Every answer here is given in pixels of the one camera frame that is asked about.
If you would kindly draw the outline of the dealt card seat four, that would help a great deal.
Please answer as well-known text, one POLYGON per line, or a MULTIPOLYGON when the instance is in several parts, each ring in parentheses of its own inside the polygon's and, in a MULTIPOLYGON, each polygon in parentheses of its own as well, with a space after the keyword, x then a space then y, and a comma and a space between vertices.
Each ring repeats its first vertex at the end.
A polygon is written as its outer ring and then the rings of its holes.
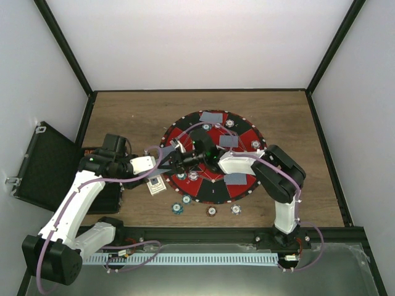
POLYGON ((175 148, 173 146, 162 147, 161 148, 162 158, 166 158, 166 156, 168 156, 168 154, 170 154, 174 150, 175 150, 175 148))

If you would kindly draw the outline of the green chips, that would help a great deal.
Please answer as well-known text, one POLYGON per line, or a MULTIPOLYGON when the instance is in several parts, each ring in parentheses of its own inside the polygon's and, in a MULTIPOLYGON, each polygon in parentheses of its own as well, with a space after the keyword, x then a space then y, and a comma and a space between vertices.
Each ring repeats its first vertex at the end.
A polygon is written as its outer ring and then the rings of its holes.
POLYGON ((186 175, 184 173, 177 174, 177 178, 180 179, 180 180, 184 180, 184 179, 186 179, 186 175))

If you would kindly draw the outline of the green chip mat edge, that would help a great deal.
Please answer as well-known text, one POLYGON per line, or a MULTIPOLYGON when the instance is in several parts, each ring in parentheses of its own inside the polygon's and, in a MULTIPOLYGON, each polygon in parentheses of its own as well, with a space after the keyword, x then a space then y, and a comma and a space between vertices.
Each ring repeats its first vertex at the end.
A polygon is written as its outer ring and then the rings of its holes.
POLYGON ((181 200, 186 205, 188 205, 192 202, 192 199, 189 195, 184 195, 181 200))

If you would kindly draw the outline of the green poker chip stack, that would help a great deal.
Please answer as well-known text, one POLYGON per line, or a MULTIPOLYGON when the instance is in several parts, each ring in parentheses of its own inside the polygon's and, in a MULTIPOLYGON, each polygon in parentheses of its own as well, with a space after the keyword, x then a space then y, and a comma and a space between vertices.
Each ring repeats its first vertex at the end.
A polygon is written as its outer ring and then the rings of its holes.
POLYGON ((183 213, 183 206, 180 203, 174 203, 172 205, 172 212, 175 215, 181 215, 183 213))

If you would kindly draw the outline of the green chips seat five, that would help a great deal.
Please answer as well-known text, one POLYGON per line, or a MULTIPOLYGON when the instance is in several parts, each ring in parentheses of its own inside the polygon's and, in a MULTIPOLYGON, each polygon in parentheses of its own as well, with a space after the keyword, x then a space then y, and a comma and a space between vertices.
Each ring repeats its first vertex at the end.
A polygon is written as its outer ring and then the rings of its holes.
POLYGON ((206 131, 209 131, 211 129, 211 125, 210 124, 203 124, 202 128, 206 131))

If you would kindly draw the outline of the dealt card seat five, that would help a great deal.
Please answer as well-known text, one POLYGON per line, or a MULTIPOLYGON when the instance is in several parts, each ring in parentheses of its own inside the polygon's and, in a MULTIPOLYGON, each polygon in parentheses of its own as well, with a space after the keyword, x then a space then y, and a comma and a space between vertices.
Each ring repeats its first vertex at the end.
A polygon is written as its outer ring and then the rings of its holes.
POLYGON ((199 121, 201 122, 211 122, 211 123, 222 123, 223 113, 212 113, 203 111, 199 121))

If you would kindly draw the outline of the dealt card seat ten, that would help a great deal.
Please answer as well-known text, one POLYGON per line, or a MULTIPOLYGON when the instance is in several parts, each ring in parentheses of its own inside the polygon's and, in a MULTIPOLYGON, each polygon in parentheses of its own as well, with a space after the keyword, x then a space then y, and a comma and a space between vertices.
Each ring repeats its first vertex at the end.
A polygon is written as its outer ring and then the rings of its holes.
POLYGON ((230 186, 245 186, 247 184, 246 174, 232 173, 224 175, 224 182, 230 186))

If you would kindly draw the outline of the orange brown poker chip stack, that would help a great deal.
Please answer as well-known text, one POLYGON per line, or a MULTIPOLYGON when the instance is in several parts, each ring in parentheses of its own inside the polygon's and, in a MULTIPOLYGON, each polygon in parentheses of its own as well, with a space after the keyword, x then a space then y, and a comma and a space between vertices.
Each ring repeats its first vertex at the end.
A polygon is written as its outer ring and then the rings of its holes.
POLYGON ((214 206, 209 206, 206 208, 206 215, 208 217, 214 217, 217 214, 217 209, 214 206))

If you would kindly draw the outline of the blue white chips seat six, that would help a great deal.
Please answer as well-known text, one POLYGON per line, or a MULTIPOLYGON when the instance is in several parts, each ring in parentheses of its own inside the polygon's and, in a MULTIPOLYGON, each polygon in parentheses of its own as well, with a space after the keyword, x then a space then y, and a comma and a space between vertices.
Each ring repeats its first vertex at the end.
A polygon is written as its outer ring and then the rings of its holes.
POLYGON ((234 125, 235 125, 235 122, 234 122, 233 120, 227 120, 227 121, 225 122, 225 126, 226 126, 227 128, 232 128, 232 127, 234 127, 234 125))

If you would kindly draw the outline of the blue white poker chip stack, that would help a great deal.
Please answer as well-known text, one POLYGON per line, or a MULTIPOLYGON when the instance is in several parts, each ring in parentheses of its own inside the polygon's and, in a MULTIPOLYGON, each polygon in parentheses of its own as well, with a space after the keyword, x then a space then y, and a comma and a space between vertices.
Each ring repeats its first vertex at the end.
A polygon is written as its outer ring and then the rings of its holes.
POLYGON ((242 212, 242 208, 241 208, 241 206, 238 205, 238 204, 233 204, 233 205, 230 207, 230 211, 231 211, 232 214, 234 214, 234 215, 240 215, 241 212, 242 212))

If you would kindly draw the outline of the blue white chips seat eight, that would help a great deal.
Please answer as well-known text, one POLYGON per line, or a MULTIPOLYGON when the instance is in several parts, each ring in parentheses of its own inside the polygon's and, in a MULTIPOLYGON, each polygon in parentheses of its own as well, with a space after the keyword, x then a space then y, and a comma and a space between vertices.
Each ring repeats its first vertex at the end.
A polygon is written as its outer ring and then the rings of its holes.
POLYGON ((254 149, 259 149, 260 148, 260 141, 257 141, 257 140, 252 141, 251 147, 254 149))

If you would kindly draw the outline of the white card box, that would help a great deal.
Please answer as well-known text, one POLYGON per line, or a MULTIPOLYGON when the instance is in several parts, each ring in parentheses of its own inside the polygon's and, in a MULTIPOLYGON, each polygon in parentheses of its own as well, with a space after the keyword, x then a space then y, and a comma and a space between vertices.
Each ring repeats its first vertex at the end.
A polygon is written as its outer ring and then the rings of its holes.
POLYGON ((147 186, 151 195, 157 195, 167 190, 161 175, 149 178, 147 182, 147 186))

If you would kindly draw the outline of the black poker set case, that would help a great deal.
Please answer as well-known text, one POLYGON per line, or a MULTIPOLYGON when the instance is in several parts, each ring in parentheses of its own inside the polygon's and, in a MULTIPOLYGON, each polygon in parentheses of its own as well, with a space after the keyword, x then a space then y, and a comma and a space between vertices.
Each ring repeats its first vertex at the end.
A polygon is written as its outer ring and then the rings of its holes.
POLYGON ((55 212, 64 200, 82 170, 93 172, 98 178, 119 179, 118 162, 125 156, 127 140, 107 134, 101 147, 80 148, 48 123, 37 126, 29 143, 25 158, 16 177, 7 181, 12 195, 24 202, 55 212), (84 155, 85 149, 94 149, 84 155))

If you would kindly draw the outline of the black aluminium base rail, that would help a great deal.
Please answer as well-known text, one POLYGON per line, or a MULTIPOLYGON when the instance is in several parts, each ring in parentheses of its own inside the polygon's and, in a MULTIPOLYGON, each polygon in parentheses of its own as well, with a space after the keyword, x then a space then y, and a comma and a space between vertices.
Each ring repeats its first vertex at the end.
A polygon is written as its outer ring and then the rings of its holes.
POLYGON ((304 248, 320 243, 361 244, 369 247, 362 227, 300 228, 293 242, 286 243, 273 228, 147 228, 125 227, 121 243, 156 240, 161 244, 254 244, 258 249, 294 250, 302 243, 304 248))

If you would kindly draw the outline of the black frame post left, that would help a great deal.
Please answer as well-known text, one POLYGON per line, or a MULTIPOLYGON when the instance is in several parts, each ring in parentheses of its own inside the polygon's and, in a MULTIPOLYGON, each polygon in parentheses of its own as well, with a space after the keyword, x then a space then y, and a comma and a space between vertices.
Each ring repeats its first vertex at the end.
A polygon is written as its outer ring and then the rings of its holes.
POLYGON ((83 88, 85 94, 90 97, 92 96, 93 90, 89 85, 89 82, 83 73, 80 64, 75 57, 75 54, 72 51, 66 37, 64 36, 61 27, 59 26, 52 10, 45 0, 34 0, 35 6, 39 10, 43 20, 45 21, 47 27, 49 28, 50 32, 52 33, 56 43, 60 47, 64 57, 66 58, 67 62, 70 65, 75 77, 77 78, 80 86, 83 88))

